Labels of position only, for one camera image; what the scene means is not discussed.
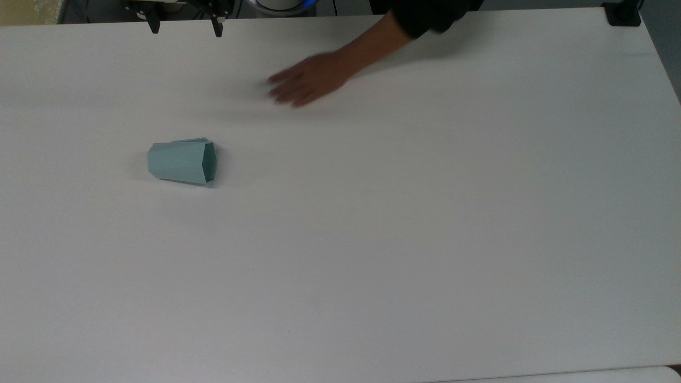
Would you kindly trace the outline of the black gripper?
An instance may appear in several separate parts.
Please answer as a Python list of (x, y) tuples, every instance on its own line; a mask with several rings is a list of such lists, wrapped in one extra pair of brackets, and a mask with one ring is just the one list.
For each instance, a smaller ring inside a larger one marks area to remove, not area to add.
[(147, 23), (153, 34), (158, 34), (160, 31), (160, 18), (156, 12), (152, 12), (153, 8), (156, 11), (162, 8), (165, 4), (190, 4), (197, 8), (200, 12), (211, 16), (212, 29), (216, 37), (223, 36), (223, 24), (226, 17), (233, 14), (235, 8), (235, 1), (124, 1), (123, 8), (134, 12), (140, 19), (145, 19), (147, 16)]

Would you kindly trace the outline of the person's bare hand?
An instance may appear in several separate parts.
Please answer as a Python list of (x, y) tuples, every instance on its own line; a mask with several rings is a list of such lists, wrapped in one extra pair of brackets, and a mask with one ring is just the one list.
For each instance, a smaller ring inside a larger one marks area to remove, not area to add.
[(357, 72), (341, 53), (316, 54), (270, 76), (268, 95), (278, 104), (303, 107), (340, 89)]

